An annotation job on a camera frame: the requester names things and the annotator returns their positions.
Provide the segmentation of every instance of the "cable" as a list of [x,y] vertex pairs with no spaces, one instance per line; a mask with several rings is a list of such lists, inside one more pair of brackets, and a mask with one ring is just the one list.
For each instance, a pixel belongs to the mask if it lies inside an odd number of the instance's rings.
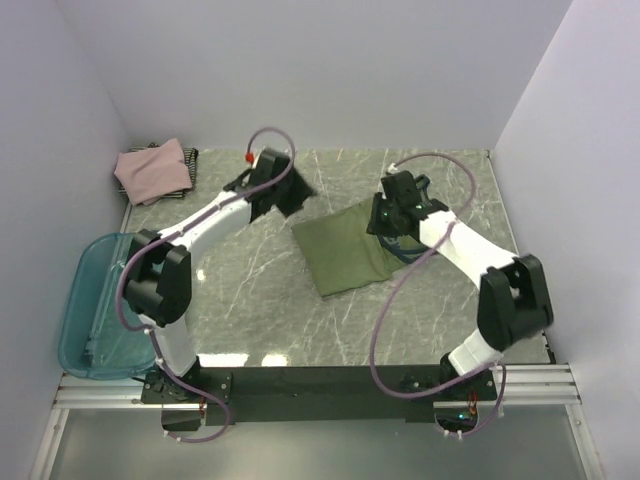
[[280,130],[279,128],[276,128],[276,127],[263,127],[261,129],[257,130],[253,135],[251,135],[251,138],[249,139],[249,143],[247,144],[247,153],[251,152],[251,147],[253,146],[253,142],[258,137],[258,135],[261,135],[262,133],[265,133],[265,132],[277,133],[277,134],[281,135],[282,137],[284,137],[284,139],[289,144],[289,148],[291,150],[291,155],[290,155],[291,160],[289,161],[289,163],[287,164],[285,169],[282,171],[282,173],[280,173],[280,175],[276,176],[275,178],[272,178],[268,182],[265,182],[265,183],[262,183],[260,185],[257,185],[257,186],[255,186],[253,188],[250,188],[249,190],[247,190],[245,192],[239,193],[238,195],[235,195],[234,197],[230,197],[230,198],[228,198],[226,200],[223,200],[222,202],[220,202],[220,203],[218,203],[216,205],[213,205],[211,208],[205,210],[202,214],[200,214],[198,217],[196,217],[193,221],[189,222],[184,227],[184,229],[182,231],[177,231],[177,232],[171,233],[170,235],[167,235],[165,237],[161,237],[161,238],[159,238],[157,240],[154,240],[153,242],[149,243],[148,245],[145,245],[144,247],[142,247],[140,250],[138,250],[129,259],[129,261],[125,265],[124,269],[122,270],[122,274],[120,275],[120,278],[118,279],[118,285],[116,287],[116,314],[118,315],[118,319],[120,320],[120,323],[122,324],[122,326],[126,330],[129,330],[131,332],[137,332],[137,331],[144,330],[144,332],[146,334],[148,334],[149,338],[151,339],[151,345],[153,346],[153,350],[155,351],[155,354],[156,354],[156,357],[157,357],[157,360],[156,360],[157,363],[159,365],[162,365],[162,369],[169,376],[169,378],[173,382],[175,382],[177,385],[179,385],[182,388],[184,388],[185,390],[188,390],[190,392],[193,392],[193,393],[195,393],[197,395],[201,395],[201,396],[211,400],[212,402],[220,405],[220,407],[222,407],[222,409],[224,410],[224,413],[225,413],[224,425],[216,433],[214,433],[212,435],[209,435],[207,437],[202,437],[202,438],[183,438],[183,437],[180,437],[180,436],[176,435],[175,433],[165,432],[166,435],[170,436],[171,438],[174,438],[178,442],[204,443],[204,442],[208,442],[209,440],[213,440],[215,438],[218,438],[220,435],[222,435],[224,433],[224,431],[231,424],[231,418],[232,418],[231,410],[229,409],[227,404],[225,404],[217,396],[212,395],[210,393],[207,393],[207,392],[205,392],[203,390],[200,390],[199,388],[193,387],[193,386],[185,383],[180,378],[178,378],[178,376],[175,374],[175,372],[173,370],[171,370],[169,365],[167,365],[165,363],[164,357],[162,355],[162,351],[160,350],[160,345],[158,344],[158,339],[156,338],[155,332],[153,331],[153,327],[151,327],[150,325],[144,325],[144,324],[140,325],[140,326],[133,326],[133,325],[129,324],[129,322],[127,322],[127,319],[124,316],[124,310],[123,310],[123,306],[124,306],[123,294],[124,294],[125,283],[126,283],[126,280],[127,280],[127,276],[131,272],[131,269],[142,258],[142,256],[145,253],[153,250],[154,248],[159,247],[160,245],[162,245],[164,243],[172,242],[173,240],[175,240],[176,238],[180,237],[181,235],[184,235],[189,230],[191,230],[192,228],[196,227],[197,225],[199,225],[200,223],[205,221],[207,218],[209,218],[211,215],[213,215],[217,211],[223,209],[227,205],[229,205],[229,204],[231,204],[231,203],[233,203],[233,202],[235,202],[237,200],[249,197],[249,196],[253,195],[254,193],[257,193],[257,192],[260,192],[260,191],[265,190],[267,188],[270,188],[271,186],[275,185],[276,183],[278,183],[279,181],[284,179],[289,174],[289,172],[293,168],[293,163],[295,161],[296,147],[295,147],[291,137],[286,132],[284,132],[283,130]]
[[[478,187],[477,187],[476,179],[473,176],[473,173],[471,172],[471,170],[469,170],[469,168],[457,158],[452,157],[451,155],[447,155],[445,153],[438,153],[438,152],[417,153],[415,155],[410,155],[408,157],[405,157],[399,162],[396,162],[395,164],[392,163],[387,169],[387,171],[388,172],[395,171],[396,168],[402,165],[403,163],[408,162],[409,160],[414,160],[416,158],[423,158],[423,157],[440,157],[450,162],[453,162],[455,165],[460,167],[469,178],[469,183],[471,184],[471,193],[469,194],[469,198],[467,198],[467,200],[462,205],[462,207],[460,207],[458,210],[454,210],[454,213],[456,214],[456,216],[461,215],[463,212],[465,212],[469,208],[469,206],[473,202],[476,196]],[[389,311],[389,308],[391,307],[391,304],[396,298],[396,295],[398,295],[398,292],[400,291],[402,286],[415,273],[416,269],[420,268],[421,265],[423,265],[427,260],[429,260],[434,255],[434,253],[436,253],[438,248],[440,248],[449,239],[455,225],[456,225],[456,222],[451,222],[447,226],[447,230],[445,234],[442,236],[442,238],[440,238],[440,240],[438,240],[435,245],[429,248],[429,250],[427,250],[420,258],[418,258],[415,262],[413,262],[411,266],[409,266],[409,268],[407,269],[407,272],[402,276],[400,281],[398,281],[398,283],[394,286],[393,290],[391,291],[391,294],[389,295],[389,298],[387,298],[387,301],[383,305],[382,310],[380,311],[380,314],[378,315],[376,323],[373,327],[373,333],[371,335],[371,343],[369,345],[369,369],[371,370],[371,376],[373,377],[373,381],[378,386],[378,388],[391,397],[400,398],[404,400],[414,400],[417,398],[429,397],[436,393],[440,393],[449,387],[453,387],[454,385],[464,382],[465,380],[471,377],[474,377],[475,375],[485,371],[491,365],[491,364],[481,365],[471,370],[470,372],[467,372],[464,375],[460,375],[459,377],[449,380],[448,382],[438,385],[437,387],[433,387],[422,392],[414,392],[414,393],[396,392],[394,390],[391,390],[382,382],[382,380],[380,379],[380,376],[378,375],[378,370],[376,368],[376,364],[375,364],[376,344],[378,342],[378,336],[380,335],[380,329],[382,327],[382,323],[387,315],[387,312]],[[498,409],[500,408],[500,404],[502,403],[502,398],[504,396],[504,389],[506,386],[506,379],[507,379],[507,370],[506,370],[506,367],[502,365],[502,385],[500,388],[500,395],[498,395],[498,399],[496,400],[496,404],[494,405],[493,410],[491,411],[487,419],[480,425],[480,427],[477,427],[471,432],[468,432],[468,434],[471,434],[472,432],[477,432],[495,417],[496,413],[498,412]]]

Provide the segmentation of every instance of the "metal frame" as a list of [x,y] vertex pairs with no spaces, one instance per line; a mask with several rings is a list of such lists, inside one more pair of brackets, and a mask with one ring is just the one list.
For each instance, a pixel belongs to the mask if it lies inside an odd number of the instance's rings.
[[589,425],[584,416],[582,405],[567,405],[567,415],[573,432],[573,438],[578,447],[578,454],[582,461],[587,480],[601,480],[606,478],[598,450],[591,436]]
[[[127,206],[120,231],[129,221]],[[502,381],[501,369],[493,370],[494,383]],[[198,410],[199,404],[142,404],[143,384],[135,380],[95,381],[64,374],[53,402],[49,423],[31,471],[32,480],[49,478],[69,412],[78,410]],[[493,402],[478,402],[492,405]],[[582,402],[569,365],[532,364],[507,366],[507,384],[503,405],[565,405],[580,459],[588,480],[604,479],[604,471],[586,424]],[[466,402],[434,402],[435,408],[459,408]]]
[[[494,382],[502,381],[500,369],[493,371]],[[97,382],[63,375],[54,409],[178,409],[197,410],[192,404],[142,404],[143,384],[135,380]],[[491,405],[492,402],[478,402]],[[580,396],[568,365],[509,365],[504,405],[579,405]],[[437,408],[463,407],[466,402],[434,402]]]
[[31,474],[29,475],[30,480],[47,480],[51,475],[53,463],[58,454],[58,447],[60,446],[60,440],[62,440],[62,433],[64,432],[68,417],[69,409],[54,408],[51,410],[49,422],[47,423],[47,428],[44,431],[42,442],[40,443],[40,450],[38,450]]

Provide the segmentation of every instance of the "folded cloth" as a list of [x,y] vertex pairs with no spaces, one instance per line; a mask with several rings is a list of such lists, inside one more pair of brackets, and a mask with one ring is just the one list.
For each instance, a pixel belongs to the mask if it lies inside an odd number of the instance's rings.
[[[149,144],[148,147],[130,148],[128,153],[139,152],[140,150],[145,150],[147,148],[156,148],[156,147],[158,147],[158,145],[152,142]],[[189,178],[191,179],[191,188],[183,188],[182,190],[176,190],[174,192],[166,193],[161,198],[184,198],[187,196],[188,192],[191,192],[193,191],[193,189],[196,188],[196,180],[197,180],[197,173],[198,173],[197,160],[198,160],[198,155],[200,155],[200,152],[198,152],[198,150],[195,148],[184,148],[184,147],[182,148],[182,152],[184,153],[184,164],[189,169]],[[124,195],[125,197],[127,196],[127,191],[124,189],[122,184],[118,186],[118,193]]]
[[149,205],[162,195],[191,188],[184,152],[175,138],[157,148],[121,153],[114,174],[134,205]]
[[[370,198],[291,227],[321,297],[389,280],[424,251],[424,245],[409,236],[394,239],[393,248],[386,248],[389,239],[367,234],[372,204]],[[405,258],[398,252],[409,253]]]

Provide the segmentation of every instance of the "black bracket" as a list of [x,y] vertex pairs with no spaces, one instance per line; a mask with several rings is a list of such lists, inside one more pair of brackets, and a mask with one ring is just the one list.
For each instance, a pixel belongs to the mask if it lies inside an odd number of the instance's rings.
[[[216,369],[214,372],[204,375],[203,370],[205,369],[200,367],[198,359],[196,364],[180,379],[188,385],[215,395],[225,403],[228,402],[233,381],[232,373]],[[148,404],[199,403],[202,401],[202,397],[176,385],[164,370],[156,367],[145,377],[140,401]]]
[[411,235],[420,241],[420,220],[438,211],[447,211],[444,203],[427,195],[428,177],[414,178],[406,170],[380,179],[384,190],[373,196],[367,233],[385,237]]
[[478,329],[492,348],[504,351],[553,323],[542,263],[533,255],[506,267],[489,268],[480,278]]
[[203,416],[201,410],[162,410],[160,420],[167,432],[196,432]]
[[[240,193],[262,185],[280,175],[290,161],[291,159],[285,153],[265,148],[256,159],[255,168],[242,172],[235,180],[225,185],[224,190]],[[294,167],[275,185],[247,198],[251,203],[251,221],[267,213],[273,205],[288,217],[300,210],[304,201],[315,194],[315,190]]]
[[[159,238],[157,232],[139,231],[127,258]],[[159,327],[175,322],[191,303],[191,254],[171,243],[146,253],[127,276],[124,298],[131,310],[153,318]]]

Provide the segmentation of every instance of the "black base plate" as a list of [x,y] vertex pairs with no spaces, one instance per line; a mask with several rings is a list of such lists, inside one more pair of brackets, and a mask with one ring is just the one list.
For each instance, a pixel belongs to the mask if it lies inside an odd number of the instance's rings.
[[[390,389],[410,393],[438,385],[439,365],[378,367]],[[158,387],[158,379],[164,386]],[[270,422],[306,420],[391,419],[433,422],[433,402],[466,401],[475,390],[479,401],[495,400],[491,372],[483,372],[445,392],[426,399],[407,401],[381,392],[367,366],[358,367],[237,367],[201,368],[190,384],[224,398],[233,421]],[[147,375],[142,403],[198,403],[200,397],[181,392],[167,394],[167,379],[158,372]],[[224,412],[208,404],[207,425],[221,425]]]

